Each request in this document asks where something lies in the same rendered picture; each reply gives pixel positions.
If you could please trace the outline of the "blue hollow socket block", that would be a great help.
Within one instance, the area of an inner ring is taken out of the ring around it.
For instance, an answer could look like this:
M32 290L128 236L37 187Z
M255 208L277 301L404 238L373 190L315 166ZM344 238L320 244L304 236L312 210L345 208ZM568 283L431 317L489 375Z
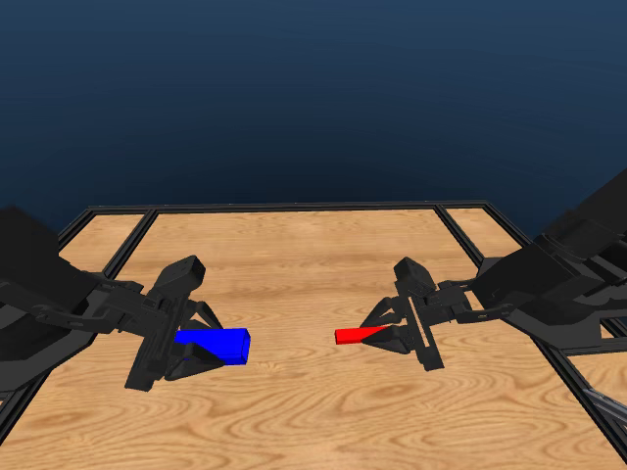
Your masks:
M194 343L223 360L226 365L246 365L251 335L245 328L179 330L174 341L183 345Z

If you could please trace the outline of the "thin red peg bar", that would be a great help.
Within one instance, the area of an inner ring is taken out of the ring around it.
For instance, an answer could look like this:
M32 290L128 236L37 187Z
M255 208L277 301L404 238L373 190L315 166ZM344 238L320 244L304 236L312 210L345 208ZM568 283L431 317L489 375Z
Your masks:
M334 331L335 343L337 345L362 343L366 338L385 329L387 329L387 326L336 329Z

